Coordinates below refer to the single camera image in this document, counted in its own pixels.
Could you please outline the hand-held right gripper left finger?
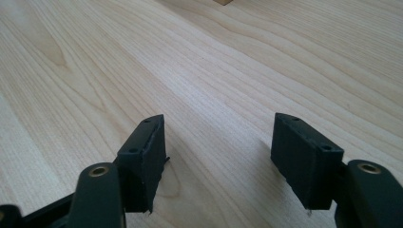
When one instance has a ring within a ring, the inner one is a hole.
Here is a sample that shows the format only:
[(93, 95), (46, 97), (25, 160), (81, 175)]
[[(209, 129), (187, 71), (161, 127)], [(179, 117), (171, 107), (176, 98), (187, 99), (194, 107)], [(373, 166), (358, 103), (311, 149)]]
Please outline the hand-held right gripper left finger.
[(153, 201), (168, 160), (163, 114), (141, 121), (114, 161), (119, 170), (123, 205), (127, 213), (153, 211)]

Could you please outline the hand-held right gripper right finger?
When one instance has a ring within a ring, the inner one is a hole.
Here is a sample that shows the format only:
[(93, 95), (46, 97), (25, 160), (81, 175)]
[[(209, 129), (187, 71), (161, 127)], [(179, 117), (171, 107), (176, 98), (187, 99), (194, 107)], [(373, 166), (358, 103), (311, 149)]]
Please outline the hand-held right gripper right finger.
[(302, 119), (275, 114), (271, 160), (305, 209), (328, 210), (344, 150)]

